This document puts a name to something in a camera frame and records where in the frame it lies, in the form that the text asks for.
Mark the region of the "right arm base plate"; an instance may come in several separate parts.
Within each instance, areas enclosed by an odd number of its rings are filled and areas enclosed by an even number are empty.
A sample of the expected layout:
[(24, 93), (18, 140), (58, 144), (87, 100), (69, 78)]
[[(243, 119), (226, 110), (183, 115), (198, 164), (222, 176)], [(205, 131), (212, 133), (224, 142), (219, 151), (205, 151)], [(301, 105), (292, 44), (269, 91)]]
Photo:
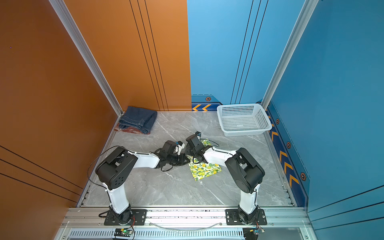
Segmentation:
[(241, 209), (226, 209), (227, 225), (259, 225), (266, 226), (267, 217), (265, 211), (256, 208), (251, 214), (247, 214)]

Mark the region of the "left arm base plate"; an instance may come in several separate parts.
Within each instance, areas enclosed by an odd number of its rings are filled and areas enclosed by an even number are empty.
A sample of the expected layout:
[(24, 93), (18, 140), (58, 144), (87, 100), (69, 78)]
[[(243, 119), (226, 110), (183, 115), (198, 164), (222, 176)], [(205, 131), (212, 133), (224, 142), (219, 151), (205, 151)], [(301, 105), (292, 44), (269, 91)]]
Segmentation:
[(105, 226), (143, 226), (147, 217), (146, 209), (128, 209), (121, 214), (116, 214), (113, 210), (107, 212), (104, 221)]

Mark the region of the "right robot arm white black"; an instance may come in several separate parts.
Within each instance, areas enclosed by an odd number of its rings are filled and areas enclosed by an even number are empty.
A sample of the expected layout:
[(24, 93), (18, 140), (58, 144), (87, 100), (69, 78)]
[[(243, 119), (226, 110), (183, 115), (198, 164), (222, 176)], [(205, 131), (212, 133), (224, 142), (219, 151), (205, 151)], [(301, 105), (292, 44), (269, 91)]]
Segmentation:
[(245, 225), (258, 222), (261, 211), (258, 205), (258, 191), (265, 176), (265, 170), (245, 148), (237, 151), (221, 150), (213, 146), (204, 146), (194, 134), (187, 139), (186, 155), (205, 164), (217, 164), (226, 167), (237, 187), (241, 190), (238, 206), (240, 221)]

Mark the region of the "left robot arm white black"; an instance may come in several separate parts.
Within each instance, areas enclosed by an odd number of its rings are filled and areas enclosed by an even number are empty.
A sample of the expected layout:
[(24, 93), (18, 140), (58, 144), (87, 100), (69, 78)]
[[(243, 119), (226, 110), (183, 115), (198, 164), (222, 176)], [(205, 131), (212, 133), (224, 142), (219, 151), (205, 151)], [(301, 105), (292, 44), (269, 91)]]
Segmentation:
[(110, 200), (108, 221), (119, 225), (133, 224), (134, 214), (125, 192), (125, 182), (135, 168), (160, 169), (169, 165), (183, 166), (189, 163), (184, 154), (186, 145), (182, 142), (167, 141), (163, 147), (150, 153), (137, 153), (118, 146), (95, 170), (96, 175), (106, 189)]

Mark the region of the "dark blue denim skirt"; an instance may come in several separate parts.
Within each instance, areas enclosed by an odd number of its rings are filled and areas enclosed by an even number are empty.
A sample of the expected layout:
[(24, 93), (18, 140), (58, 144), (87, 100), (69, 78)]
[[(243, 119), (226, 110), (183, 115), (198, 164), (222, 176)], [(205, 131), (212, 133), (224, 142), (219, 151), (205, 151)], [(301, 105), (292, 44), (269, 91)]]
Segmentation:
[(126, 130), (135, 128), (142, 134), (149, 134), (157, 119), (158, 112), (143, 108), (128, 106), (127, 110), (119, 120), (119, 128)]

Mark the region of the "white plastic laundry basket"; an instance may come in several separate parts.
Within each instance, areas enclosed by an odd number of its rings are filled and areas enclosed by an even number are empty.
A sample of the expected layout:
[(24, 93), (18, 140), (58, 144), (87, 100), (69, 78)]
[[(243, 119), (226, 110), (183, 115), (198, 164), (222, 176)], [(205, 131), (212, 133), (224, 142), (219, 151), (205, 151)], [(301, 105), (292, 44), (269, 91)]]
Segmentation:
[(217, 115), (226, 137), (261, 135), (273, 128), (260, 104), (220, 105)]

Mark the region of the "lemon print skirt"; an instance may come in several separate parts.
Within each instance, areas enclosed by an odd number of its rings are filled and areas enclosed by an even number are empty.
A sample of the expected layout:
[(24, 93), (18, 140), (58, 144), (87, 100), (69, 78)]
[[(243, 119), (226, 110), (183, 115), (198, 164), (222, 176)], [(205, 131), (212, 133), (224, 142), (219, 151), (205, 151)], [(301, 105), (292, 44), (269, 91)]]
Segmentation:
[(190, 160), (189, 168), (195, 181), (200, 181), (222, 171), (218, 164), (198, 163), (198, 160), (192, 156), (187, 156), (187, 158)]

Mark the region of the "red plaid skirt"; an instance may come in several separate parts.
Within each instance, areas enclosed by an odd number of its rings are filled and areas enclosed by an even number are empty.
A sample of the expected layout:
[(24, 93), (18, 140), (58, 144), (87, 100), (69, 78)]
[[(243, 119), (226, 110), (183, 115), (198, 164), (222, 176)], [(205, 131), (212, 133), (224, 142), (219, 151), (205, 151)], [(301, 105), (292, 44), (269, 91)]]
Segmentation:
[(139, 129), (128, 127), (126, 129), (121, 129), (118, 126), (114, 128), (117, 132), (123, 132), (123, 133), (133, 133), (133, 134), (142, 134), (142, 132)]

